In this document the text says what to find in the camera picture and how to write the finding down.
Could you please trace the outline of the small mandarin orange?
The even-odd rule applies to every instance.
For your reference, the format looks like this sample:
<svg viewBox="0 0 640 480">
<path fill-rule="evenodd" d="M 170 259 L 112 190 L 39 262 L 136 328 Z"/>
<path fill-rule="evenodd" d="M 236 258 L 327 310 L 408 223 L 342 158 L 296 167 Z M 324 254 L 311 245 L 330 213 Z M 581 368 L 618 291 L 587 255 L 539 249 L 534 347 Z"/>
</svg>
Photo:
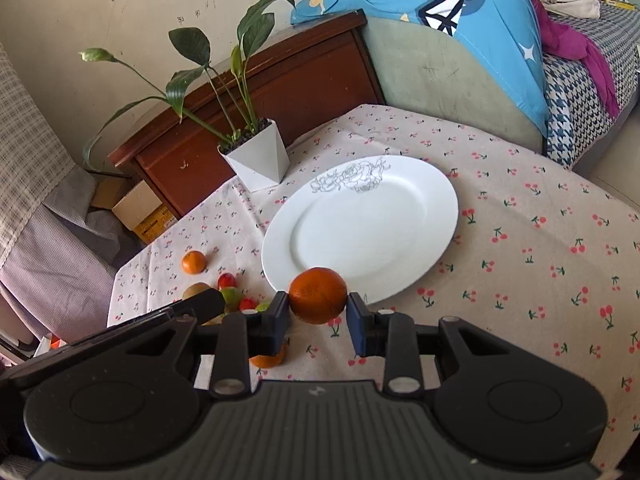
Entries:
<svg viewBox="0 0 640 480">
<path fill-rule="evenodd" d="M 205 271 L 206 266 L 207 259 L 205 255 L 197 250 L 186 252 L 181 259 L 181 269 L 186 274 L 201 274 Z"/>
</svg>

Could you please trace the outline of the blue patterned blanket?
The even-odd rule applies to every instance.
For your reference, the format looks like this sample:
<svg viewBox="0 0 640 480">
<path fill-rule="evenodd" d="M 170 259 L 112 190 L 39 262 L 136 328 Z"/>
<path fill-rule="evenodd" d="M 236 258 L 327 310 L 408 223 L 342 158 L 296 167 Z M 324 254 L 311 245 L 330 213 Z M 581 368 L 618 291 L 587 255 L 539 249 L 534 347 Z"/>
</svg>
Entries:
<svg viewBox="0 0 640 480">
<path fill-rule="evenodd" d="M 420 25 L 456 40 L 540 134 L 547 134 L 541 32 L 530 0 L 300 0 L 291 11 L 291 23 L 356 10 Z"/>
</svg>

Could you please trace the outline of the white geometric plant pot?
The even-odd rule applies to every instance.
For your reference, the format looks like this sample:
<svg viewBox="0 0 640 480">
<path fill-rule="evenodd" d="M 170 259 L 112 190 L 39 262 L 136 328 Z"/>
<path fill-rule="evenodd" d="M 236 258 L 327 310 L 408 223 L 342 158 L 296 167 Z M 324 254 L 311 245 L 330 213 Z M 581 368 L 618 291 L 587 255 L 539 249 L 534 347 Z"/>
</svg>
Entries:
<svg viewBox="0 0 640 480">
<path fill-rule="evenodd" d="M 276 122 L 267 120 L 267 127 L 238 148 L 219 154 L 242 181 L 248 192 L 255 193 L 280 184 L 290 166 L 280 130 Z"/>
</svg>

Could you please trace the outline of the checked grey curtain cloth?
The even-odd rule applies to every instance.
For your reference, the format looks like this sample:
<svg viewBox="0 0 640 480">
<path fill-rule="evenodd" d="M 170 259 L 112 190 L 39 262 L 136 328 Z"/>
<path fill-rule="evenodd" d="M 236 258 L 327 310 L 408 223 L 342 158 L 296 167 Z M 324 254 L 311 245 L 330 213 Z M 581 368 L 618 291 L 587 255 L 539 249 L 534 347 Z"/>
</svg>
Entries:
<svg viewBox="0 0 640 480">
<path fill-rule="evenodd" d="M 1 303 L 36 337 L 105 330 L 117 270 L 140 248 L 111 211 L 93 208 L 97 185 L 3 55 Z"/>
</svg>

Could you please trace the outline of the dark wooden cabinet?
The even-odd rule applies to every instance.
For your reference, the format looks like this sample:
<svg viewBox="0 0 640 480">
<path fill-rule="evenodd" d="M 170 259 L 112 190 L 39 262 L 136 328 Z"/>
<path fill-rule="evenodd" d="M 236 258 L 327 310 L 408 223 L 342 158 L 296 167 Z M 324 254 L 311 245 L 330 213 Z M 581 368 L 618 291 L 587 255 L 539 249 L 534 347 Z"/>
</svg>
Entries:
<svg viewBox="0 0 640 480">
<path fill-rule="evenodd" d="M 250 60 L 247 82 L 258 115 L 274 120 L 286 145 L 360 104 L 381 104 L 383 92 L 362 38 L 362 11 L 335 14 L 271 37 Z M 170 108 L 108 159 L 131 170 L 181 218 L 234 172 L 213 133 Z"/>
</svg>

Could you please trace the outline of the beige cloth on sofa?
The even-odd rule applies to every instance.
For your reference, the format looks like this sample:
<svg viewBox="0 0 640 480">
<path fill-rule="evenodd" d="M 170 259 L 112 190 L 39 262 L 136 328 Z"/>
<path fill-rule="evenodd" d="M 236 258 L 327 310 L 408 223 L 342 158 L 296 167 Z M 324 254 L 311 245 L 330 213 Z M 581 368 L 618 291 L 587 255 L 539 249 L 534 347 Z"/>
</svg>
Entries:
<svg viewBox="0 0 640 480">
<path fill-rule="evenodd" d="M 599 0 L 540 0 L 544 8 L 551 13 L 569 18 L 600 18 Z"/>
</svg>

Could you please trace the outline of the orange under gripper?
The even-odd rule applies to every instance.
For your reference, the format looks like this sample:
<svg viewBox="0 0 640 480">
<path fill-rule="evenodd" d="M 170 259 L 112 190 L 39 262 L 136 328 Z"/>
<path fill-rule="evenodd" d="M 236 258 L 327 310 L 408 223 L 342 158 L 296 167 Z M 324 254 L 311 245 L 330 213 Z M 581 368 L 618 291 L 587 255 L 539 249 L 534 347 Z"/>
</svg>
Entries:
<svg viewBox="0 0 640 480">
<path fill-rule="evenodd" d="M 288 351 L 288 344 L 282 344 L 280 350 L 274 356 L 253 356 L 250 358 L 250 364 L 261 370 L 269 370 L 270 368 L 280 366 Z"/>
</svg>

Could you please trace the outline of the red cherry tomato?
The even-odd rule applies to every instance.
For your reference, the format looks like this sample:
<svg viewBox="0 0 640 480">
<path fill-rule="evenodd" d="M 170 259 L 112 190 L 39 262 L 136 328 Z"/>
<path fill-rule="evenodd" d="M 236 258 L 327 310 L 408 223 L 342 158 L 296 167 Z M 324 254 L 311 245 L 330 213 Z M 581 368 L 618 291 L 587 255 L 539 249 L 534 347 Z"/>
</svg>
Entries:
<svg viewBox="0 0 640 480">
<path fill-rule="evenodd" d="M 217 281 L 217 288 L 218 289 L 225 289 L 225 288 L 235 288 L 236 287 L 236 277 L 234 274 L 232 273 L 223 273 L 219 275 L 218 281 Z"/>
<path fill-rule="evenodd" d="M 258 303 L 253 298 L 243 298 L 239 303 L 240 311 L 256 310 Z"/>
</svg>

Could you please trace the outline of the white floral plate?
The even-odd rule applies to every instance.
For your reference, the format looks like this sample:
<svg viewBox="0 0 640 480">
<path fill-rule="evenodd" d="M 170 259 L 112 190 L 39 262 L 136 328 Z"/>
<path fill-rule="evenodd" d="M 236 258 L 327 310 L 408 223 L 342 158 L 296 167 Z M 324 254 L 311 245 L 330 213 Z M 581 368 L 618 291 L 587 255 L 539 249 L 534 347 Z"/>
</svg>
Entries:
<svg viewBox="0 0 640 480">
<path fill-rule="evenodd" d="M 370 304 L 402 292 L 439 262 L 454 238 L 459 203 L 424 160 L 363 157 L 296 191 L 270 221 L 262 270 L 275 290 L 311 268 L 340 274 Z"/>
</svg>

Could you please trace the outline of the open cardboard box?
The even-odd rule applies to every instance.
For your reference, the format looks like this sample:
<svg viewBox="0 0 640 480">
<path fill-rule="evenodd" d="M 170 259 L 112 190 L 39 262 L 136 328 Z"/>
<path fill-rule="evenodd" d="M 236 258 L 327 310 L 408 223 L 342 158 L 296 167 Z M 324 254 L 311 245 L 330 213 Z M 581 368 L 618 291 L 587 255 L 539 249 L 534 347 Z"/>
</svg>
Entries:
<svg viewBox="0 0 640 480">
<path fill-rule="evenodd" d="M 153 243 L 177 222 L 144 181 L 134 183 L 121 177 L 98 177 L 91 206 L 111 211 L 145 245 Z"/>
</svg>

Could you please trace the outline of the green leafy plant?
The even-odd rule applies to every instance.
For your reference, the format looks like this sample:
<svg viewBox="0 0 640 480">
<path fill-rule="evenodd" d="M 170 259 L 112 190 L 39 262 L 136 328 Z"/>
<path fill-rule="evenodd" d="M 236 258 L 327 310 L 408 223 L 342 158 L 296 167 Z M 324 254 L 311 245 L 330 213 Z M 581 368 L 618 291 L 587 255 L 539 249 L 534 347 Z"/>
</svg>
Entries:
<svg viewBox="0 0 640 480">
<path fill-rule="evenodd" d="M 174 49 L 183 57 L 194 64 L 188 70 L 178 70 L 175 72 L 164 88 L 154 86 L 152 81 L 143 75 L 138 77 L 148 86 L 151 86 L 154 93 L 150 96 L 132 101 L 116 112 L 104 122 L 104 127 L 108 127 L 112 122 L 122 117 L 135 107 L 149 101 L 158 101 L 169 106 L 179 119 L 189 118 L 206 131 L 213 133 L 226 152 L 231 152 L 241 146 L 244 142 L 253 139 L 258 133 L 267 128 L 267 119 L 257 115 L 250 88 L 248 88 L 247 69 L 250 58 L 262 48 L 269 39 L 276 24 L 276 14 L 270 12 L 268 8 L 278 1 L 285 1 L 291 6 L 295 0 L 258 0 L 250 6 L 244 16 L 236 26 L 236 44 L 230 53 L 230 73 L 238 88 L 237 94 L 230 94 L 229 99 L 239 112 L 244 125 L 238 127 L 231 119 L 227 107 L 221 105 L 220 109 L 224 118 L 228 122 L 231 131 L 222 133 L 213 126 L 206 124 L 203 119 L 198 118 L 193 112 L 186 108 L 186 94 L 191 84 L 201 77 L 206 77 L 212 87 L 214 95 L 220 96 L 218 87 L 229 91 L 230 88 L 221 73 L 212 65 L 210 57 L 212 48 L 208 37 L 197 27 L 178 27 L 168 32 L 169 41 Z"/>
</svg>

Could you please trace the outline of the green sofa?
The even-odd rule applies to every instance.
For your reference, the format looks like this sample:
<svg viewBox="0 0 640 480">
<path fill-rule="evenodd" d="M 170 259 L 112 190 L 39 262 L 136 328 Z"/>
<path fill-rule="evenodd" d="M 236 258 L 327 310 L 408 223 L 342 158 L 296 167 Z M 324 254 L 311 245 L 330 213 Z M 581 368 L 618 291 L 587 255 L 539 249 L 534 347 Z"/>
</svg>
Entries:
<svg viewBox="0 0 640 480">
<path fill-rule="evenodd" d="M 473 126 L 541 152 L 547 135 L 540 134 L 462 44 L 420 25 L 366 18 L 364 42 L 388 104 Z"/>
</svg>

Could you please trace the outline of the green lime fruit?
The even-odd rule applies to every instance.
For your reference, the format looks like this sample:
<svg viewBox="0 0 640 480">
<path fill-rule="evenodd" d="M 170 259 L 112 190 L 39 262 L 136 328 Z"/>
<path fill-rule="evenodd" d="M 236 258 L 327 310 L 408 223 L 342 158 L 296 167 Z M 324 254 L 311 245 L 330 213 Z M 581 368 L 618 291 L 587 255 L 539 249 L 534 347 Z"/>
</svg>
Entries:
<svg viewBox="0 0 640 480">
<path fill-rule="evenodd" d="M 243 299 L 242 292 L 236 287 L 223 287 L 219 292 L 224 297 L 224 313 L 229 314 L 239 310 L 240 303 Z"/>
</svg>

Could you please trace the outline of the magenta cloth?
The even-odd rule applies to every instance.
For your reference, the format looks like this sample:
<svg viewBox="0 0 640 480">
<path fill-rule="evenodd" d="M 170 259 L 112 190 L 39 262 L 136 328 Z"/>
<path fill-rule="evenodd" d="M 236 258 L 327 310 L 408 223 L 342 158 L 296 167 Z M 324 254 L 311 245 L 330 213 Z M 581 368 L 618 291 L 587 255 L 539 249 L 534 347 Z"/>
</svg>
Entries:
<svg viewBox="0 0 640 480">
<path fill-rule="evenodd" d="M 582 62 L 596 85 L 604 108 L 615 119 L 620 114 L 620 106 L 610 66 L 601 50 L 591 39 L 570 25 L 552 21 L 540 0 L 530 2 L 536 13 L 542 50 L 559 58 Z"/>
</svg>

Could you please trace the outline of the cherry print tablecloth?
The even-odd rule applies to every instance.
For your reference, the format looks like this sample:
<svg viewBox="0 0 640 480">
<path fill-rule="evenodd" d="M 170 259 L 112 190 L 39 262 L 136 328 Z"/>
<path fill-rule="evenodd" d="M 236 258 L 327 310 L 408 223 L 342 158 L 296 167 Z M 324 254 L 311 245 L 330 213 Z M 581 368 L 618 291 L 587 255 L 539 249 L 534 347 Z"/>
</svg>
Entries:
<svg viewBox="0 0 640 480">
<path fill-rule="evenodd" d="M 390 269 L 385 307 L 434 324 L 454 315 L 589 380 L 608 418 L 594 464 L 611 469 L 639 432 L 639 216 L 627 204 L 527 148 L 455 122 L 363 105 L 292 148 L 275 188 L 231 179 L 117 272 L 108 320 L 118 324 L 179 300 L 195 278 L 232 273 L 248 298 L 272 298 L 262 270 L 269 223 L 318 174 L 360 157 L 402 155 L 434 165 L 457 193 L 446 252 L 410 278 Z"/>
</svg>

